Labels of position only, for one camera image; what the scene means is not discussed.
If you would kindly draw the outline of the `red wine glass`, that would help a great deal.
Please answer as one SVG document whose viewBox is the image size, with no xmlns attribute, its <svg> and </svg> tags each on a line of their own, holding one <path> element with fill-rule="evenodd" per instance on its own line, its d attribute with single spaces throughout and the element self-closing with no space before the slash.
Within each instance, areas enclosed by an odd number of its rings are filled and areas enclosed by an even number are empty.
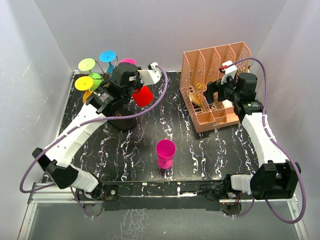
<svg viewBox="0 0 320 240">
<path fill-rule="evenodd" d="M 138 92 L 133 93 L 132 97 L 139 107 L 149 105 L 154 99 L 154 96 L 148 86 L 143 86 Z"/>
</svg>

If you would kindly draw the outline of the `magenta wine glass back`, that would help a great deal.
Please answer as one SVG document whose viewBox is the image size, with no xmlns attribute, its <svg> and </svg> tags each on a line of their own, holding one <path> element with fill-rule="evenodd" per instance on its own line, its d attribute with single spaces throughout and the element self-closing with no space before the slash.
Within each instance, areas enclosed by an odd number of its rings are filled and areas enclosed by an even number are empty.
<svg viewBox="0 0 320 240">
<path fill-rule="evenodd" d="M 136 65 L 136 61 L 132 58 L 124 58 L 122 59 L 120 62 L 121 63 L 129 63 L 129 64 L 133 64 L 133 65 Z"/>
</svg>

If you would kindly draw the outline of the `blue wine glass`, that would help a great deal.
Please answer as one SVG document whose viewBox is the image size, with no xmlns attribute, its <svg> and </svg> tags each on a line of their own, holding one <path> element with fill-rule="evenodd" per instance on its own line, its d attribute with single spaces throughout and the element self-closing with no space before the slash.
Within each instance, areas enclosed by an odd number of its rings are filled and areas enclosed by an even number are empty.
<svg viewBox="0 0 320 240">
<path fill-rule="evenodd" d="M 112 50 L 106 50 L 104 52 L 102 52 L 100 55 L 99 55 L 99 60 L 103 63 L 108 63 L 109 66 L 107 68 L 107 73 L 108 74 L 112 74 L 113 72 L 113 69 L 115 67 L 115 65 L 113 64 L 114 61 L 117 61 L 118 60 L 118 57 L 116 55 L 116 53 Z"/>
</svg>

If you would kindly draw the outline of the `orange wine glass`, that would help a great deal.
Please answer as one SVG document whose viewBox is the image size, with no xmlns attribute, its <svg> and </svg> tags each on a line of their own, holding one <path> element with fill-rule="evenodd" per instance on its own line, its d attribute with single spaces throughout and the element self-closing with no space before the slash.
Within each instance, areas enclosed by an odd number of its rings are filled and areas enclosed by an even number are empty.
<svg viewBox="0 0 320 240">
<path fill-rule="evenodd" d="M 74 86 L 78 91 L 83 91 L 82 102 L 85 104 L 89 96 L 93 93 L 91 87 L 94 85 L 94 80 L 89 76 L 79 77 Z"/>
</svg>

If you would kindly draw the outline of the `green wine glass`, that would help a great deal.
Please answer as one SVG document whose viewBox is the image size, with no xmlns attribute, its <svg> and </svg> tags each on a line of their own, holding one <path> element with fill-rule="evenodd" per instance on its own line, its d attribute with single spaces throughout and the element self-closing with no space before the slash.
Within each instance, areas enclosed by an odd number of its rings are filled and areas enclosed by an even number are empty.
<svg viewBox="0 0 320 240">
<path fill-rule="evenodd" d="M 86 90 L 94 91 L 103 81 L 102 76 L 100 74 L 92 71 L 95 65 L 96 61 L 93 58 L 85 58 L 81 60 L 78 64 L 78 69 L 82 72 L 89 72 L 88 77 L 92 79 L 92 86 L 90 88 L 85 86 Z"/>
</svg>

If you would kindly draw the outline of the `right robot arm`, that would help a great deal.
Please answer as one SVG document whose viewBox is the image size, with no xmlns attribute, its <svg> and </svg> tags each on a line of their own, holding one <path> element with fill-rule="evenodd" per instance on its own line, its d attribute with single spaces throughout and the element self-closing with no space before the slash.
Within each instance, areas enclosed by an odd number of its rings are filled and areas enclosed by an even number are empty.
<svg viewBox="0 0 320 240">
<path fill-rule="evenodd" d="M 229 75 L 225 82 L 220 79 L 208 82 L 203 93 L 209 104 L 214 102 L 214 94 L 219 101 L 228 100 L 233 104 L 234 113 L 248 133 L 259 163 L 254 175 L 227 175 L 223 194 L 230 199 L 240 192 L 256 200 L 290 199 L 296 190 L 301 168 L 298 163 L 292 164 L 274 145 L 275 137 L 267 129 L 264 106 L 256 100 L 257 81 L 257 76 L 248 72 L 240 73 L 237 80 Z"/>
</svg>

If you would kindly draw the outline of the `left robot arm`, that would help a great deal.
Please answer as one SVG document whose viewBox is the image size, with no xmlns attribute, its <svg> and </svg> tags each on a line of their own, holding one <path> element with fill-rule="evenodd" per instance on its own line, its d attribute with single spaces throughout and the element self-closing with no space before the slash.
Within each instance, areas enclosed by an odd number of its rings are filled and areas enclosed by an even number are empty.
<svg viewBox="0 0 320 240">
<path fill-rule="evenodd" d="M 80 112 L 59 137 L 46 148 L 36 148 L 32 155 L 35 163 L 60 189 L 77 188 L 93 200 L 103 195 L 101 181 L 92 173 L 72 164 L 72 159 L 87 139 L 108 120 L 130 119 L 117 112 L 128 104 L 133 94 L 143 87 L 154 85 L 161 79 L 161 72 L 154 62 L 148 69 L 121 62 L 107 78 L 98 78 L 97 88 L 88 96 Z"/>
</svg>

